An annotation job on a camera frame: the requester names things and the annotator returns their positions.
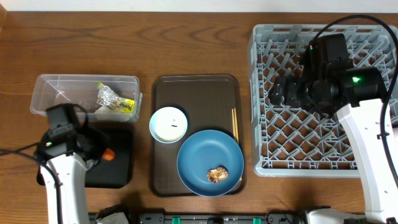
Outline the green yellow foil wrapper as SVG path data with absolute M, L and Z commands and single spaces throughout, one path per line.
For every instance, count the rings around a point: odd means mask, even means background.
M 120 97 L 109 86 L 104 85 L 101 82 L 98 82 L 97 89 L 97 104 L 120 113 L 128 114 L 133 111 L 135 104 L 134 100 Z

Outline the white paper napkin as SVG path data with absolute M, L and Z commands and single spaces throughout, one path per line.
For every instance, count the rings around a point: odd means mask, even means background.
M 130 119 L 130 114 L 121 113 L 118 110 L 109 109 L 107 106 L 101 106 L 94 112 L 98 121 L 117 121 L 125 122 Z

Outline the orange carrot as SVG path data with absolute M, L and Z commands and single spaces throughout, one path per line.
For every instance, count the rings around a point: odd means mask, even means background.
M 115 157 L 116 153 L 110 148 L 107 148 L 102 154 L 102 158 L 107 161 L 112 161 Z

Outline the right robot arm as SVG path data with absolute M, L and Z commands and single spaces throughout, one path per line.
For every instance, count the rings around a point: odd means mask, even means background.
M 297 77 L 278 77 L 272 105 L 336 116 L 351 145 L 370 223 L 397 223 L 397 141 L 389 96 L 376 67 L 356 68 L 343 34 L 310 41 Z

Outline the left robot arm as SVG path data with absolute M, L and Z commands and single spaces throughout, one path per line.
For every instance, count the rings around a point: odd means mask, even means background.
M 89 223 L 86 172 L 100 163 L 109 137 L 88 124 L 88 113 L 78 104 L 46 109 L 49 129 L 35 156 L 47 193 L 49 223 Z

